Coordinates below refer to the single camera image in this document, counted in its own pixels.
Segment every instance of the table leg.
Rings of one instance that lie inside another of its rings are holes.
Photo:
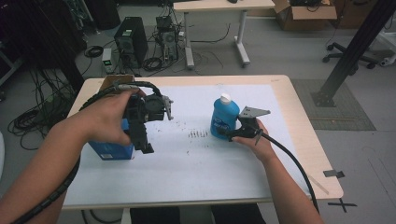
[[[188,17],[189,13],[184,13],[184,32],[185,32],[185,50],[186,50],[186,63],[187,68],[192,69],[194,68],[194,58],[192,57],[192,48],[191,48],[191,41],[190,41],[190,27],[188,25]]]
[[[121,224],[132,224],[130,209],[124,208],[122,210]]]
[[[235,37],[235,43],[236,46],[238,47],[239,54],[241,55],[242,58],[242,66],[245,67],[246,65],[250,64],[250,59],[248,58],[247,52],[245,51],[244,44],[242,43],[242,38],[244,36],[244,30],[245,30],[245,22],[247,19],[247,10],[243,10],[241,12],[241,20],[239,23],[239,32],[238,36]]]

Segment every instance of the person's left hand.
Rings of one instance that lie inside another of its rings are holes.
[[[96,101],[69,119],[82,129],[87,142],[93,140],[127,146],[131,144],[131,140],[123,132],[121,120],[132,94],[146,95],[141,90],[123,91]]]

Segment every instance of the black tape mark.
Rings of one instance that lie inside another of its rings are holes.
[[[324,174],[326,177],[329,177],[329,176],[336,176],[337,179],[342,178],[342,177],[345,176],[345,175],[344,175],[344,172],[342,172],[342,171],[337,172],[336,170],[323,171],[323,174]]]
[[[340,203],[327,203],[328,205],[337,205],[337,206],[342,206],[344,212],[347,212],[346,207],[347,206],[351,206],[351,207],[357,207],[357,205],[355,203],[344,203],[343,199],[340,199]]]

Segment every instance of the hand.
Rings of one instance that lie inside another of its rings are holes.
[[[120,125],[125,106],[133,94],[146,95],[141,90],[123,91],[96,101],[65,121],[74,122],[81,128],[87,142],[93,140],[127,146],[131,139]]]
[[[264,127],[262,122],[259,119],[257,119],[257,122],[259,123],[259,127],[263,130],[263,132],[268,134],[268,131]],[[276,157],[276,154],[273,148],[271,147],[270,141],[268,141],[264,137],[260,138],[257,145],[256,145],[256,138],[245,138],[245,137],[236,136],[233,138],[233,141],[250,147],[254,152],[254,154],[256,155],[256,157],[262,162],[266,162],[272,159],[273,157]]]

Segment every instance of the white cap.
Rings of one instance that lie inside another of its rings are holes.
[[[227,93],[222,93],[220,97],[221,103],[224,105],[229,105],[231,102],[231,96]]]

